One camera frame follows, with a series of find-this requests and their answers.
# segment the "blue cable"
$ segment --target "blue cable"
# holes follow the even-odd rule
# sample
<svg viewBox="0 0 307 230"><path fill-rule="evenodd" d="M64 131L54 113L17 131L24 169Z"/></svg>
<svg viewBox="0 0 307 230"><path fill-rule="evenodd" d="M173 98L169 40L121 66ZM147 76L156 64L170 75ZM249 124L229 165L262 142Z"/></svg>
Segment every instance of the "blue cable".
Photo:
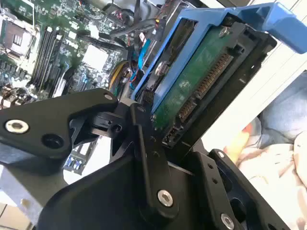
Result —
<svg viewBox="0 0 307 230"><path fill-rule="evenodd" d="M138 61L138 69L136 71L133 72L132 76L130 77L130 81L132 81L135 77L135 75L137 74L137 72L139 71L139 69L142 69L143 67L143 59L144 59L144 56L148 50L148 47L150 45L150 39L148 39L144 46L142 47L142 50L140 52L140 55L139 55L139 61ZM130 83L130 87L134 90L135 88L133 87L132 83Z"/></svg>
<svg viewBox="0 0 307 230"><path fill-rule="evenodd" d="M143 67L143 58L144 58L144 56L145 56L145 54L146 54L146 52L148 50L149 45L150 45L150 39L148 39L145 42L145 44L144 44L144 46L143 46L143 48L142 48L142 50L140 52L139 63L138 63L139 64L139 69L142 69L142 67Z"/></svg>

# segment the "white component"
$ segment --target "white component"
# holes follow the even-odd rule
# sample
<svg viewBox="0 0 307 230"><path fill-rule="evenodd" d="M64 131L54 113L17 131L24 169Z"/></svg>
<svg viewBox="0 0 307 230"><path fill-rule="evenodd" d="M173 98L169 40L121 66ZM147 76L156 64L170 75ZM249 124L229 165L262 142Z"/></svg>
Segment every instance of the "white component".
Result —
<svg viewBox="0 0 307 230"><path fill-rule="evenodd" d="M75 48L75 49L78 49L78 48L79 48L79 46L78 46L77 44L71 42L71 41L68 40L68 39L66 39L66 43L67 43L69 46L71 46L71 47L73 47L73 48Z"/></svg>
<svg viewBox="0 0 307 230"><path fill-rule="evenodd" d="M146 42L144 33L140 33L140 39L141 39L141 41L142 41L143 43Z"/></svg>
<svg viewBox="0 0 307 230"><path fill-rule="evenodd" d="M90 23L88 29L91 31L91 37L99 39L99 30L96 25Z"/></svg>
<svg viewBox="0 0 307 230"><path fill-rule="evenodd" d="M78 30L79 29L79 26L77 23L71 23L71 27L75 30Z"/></svg>
<svg viewBox="0 0 307 230"><path fill-rule="evenodd" d="M80 151L80 154L82 154L83 156L86 155L86 152L88 150L88 147L90 147L90 143L85 143L82 145L82 149Z"/></svg>
<svg viewBox="0 0 307 230"><path fill-rule="evenodd" d="M98 49L93 45L89 45L82 62L84 62L89 67L101 71L108 56L109 54L106 51Z"/></svg>
<svg viewBox="0 0 307 230"><path fill-rule="evenodd" d="M74 33L73 31L70 31L69 34L68 34L68 37L70 37L71 39L76 39L77 34Z"/></svg>
<svg viewBox="0 0 307 230"><path fill-rule="evenodd" d="M60 83L59 83L59 85L57 87L57 90L54 93L53 97L60 97L60 96L62 96L65 85L66 85L66 80L62 79L60 81Z"/></svg>

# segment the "white cloth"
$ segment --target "white cloth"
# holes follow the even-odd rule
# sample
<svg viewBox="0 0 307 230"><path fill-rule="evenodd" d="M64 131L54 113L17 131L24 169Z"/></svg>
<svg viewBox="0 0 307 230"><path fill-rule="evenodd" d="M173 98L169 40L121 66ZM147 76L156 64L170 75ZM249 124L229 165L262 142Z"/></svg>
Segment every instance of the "white cloth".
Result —
<svg viewBox="0 0 307 230"><path fill-rule="evenodd" d="M294 145L246 148L237 165L291 230L307 230L307 132Z"/></svg>

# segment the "bolt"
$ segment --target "bolt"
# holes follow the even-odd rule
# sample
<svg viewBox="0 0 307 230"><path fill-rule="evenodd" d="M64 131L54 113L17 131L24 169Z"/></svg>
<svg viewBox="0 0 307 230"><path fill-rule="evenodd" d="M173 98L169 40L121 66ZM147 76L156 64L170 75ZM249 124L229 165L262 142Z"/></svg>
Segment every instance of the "bolt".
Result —
<svg viewBox="0 0 307 230"><path fill-rule="evenodd" d="M113 100L113 97L111 97L109 94L105 94L105 98L107 98L108 100Z"/></svg>
<svg viewBox="0 0 307 230"><path fill-rule="evenodd" d="M218 151L218 154L219 154L219 156L220 156L221 158L224 158L224 157L225 157L225 155L224 155L221 151Z"/></svg>
<svg viewBox="0 0 307 230"><path fill-rule="evenodd" d="M140 111L143 112L143 113L146 111L146 110L145 110L143 107L141 107L141 106L138 106L137 108L138 108L138 110L140 110Z"/></svg>
<svg viewBox="0 0 307 230"><path fill-rule="evenodd" d="M10 133L22 134L29 130L29 125L21 120L9 120L5 123L5 128Z"/></svg>
<svg viewBox="0 0 307 230"><path fill-rule="evenodd" d="M171 207L173 205L173 198L166 190L160 190L158 192L158 200L166 207Z"/></svg>
<svg viewBox="0 0 307 230"><path fill-rule="evenodd" d="M223 27L222 30L219 33L219 37L224 37L225 35L229 34L229 29L228 27Z"/></svg>
<svg viewBox="0 0 307 230"><path fill-rule="evenodd" d="M223 222L223 224L229 229L229 230L233 230L235 229L235 224L232 221L232 219L230 219L230 217L226 214L226 213L222 213L221 214L221 220Z"/></svg>

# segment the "fabric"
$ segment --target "fabric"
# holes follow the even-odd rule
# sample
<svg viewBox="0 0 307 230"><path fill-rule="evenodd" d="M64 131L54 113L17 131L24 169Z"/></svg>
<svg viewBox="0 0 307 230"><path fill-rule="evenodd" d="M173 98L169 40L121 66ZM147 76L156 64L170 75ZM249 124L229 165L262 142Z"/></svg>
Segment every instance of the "fabric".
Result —
<svg viewBox="0 0 307 230"><path fill-rule="evenodd" d="M307 230L307 132L294 145L246 148L237 164L291 230Z"/></svg>
<svg viewBox="0 0 307 230"><path fill-rule="evenodd" d="M236 164L291 230L307 230L307 72L249 129Z"/></svg>
<svg viewBox="0 0 307 230"><path fill-rule="evenodd" d="M293 144L307 130L307 72L292 82L252 121L247 146L263 149L272 144Z"/></svg>

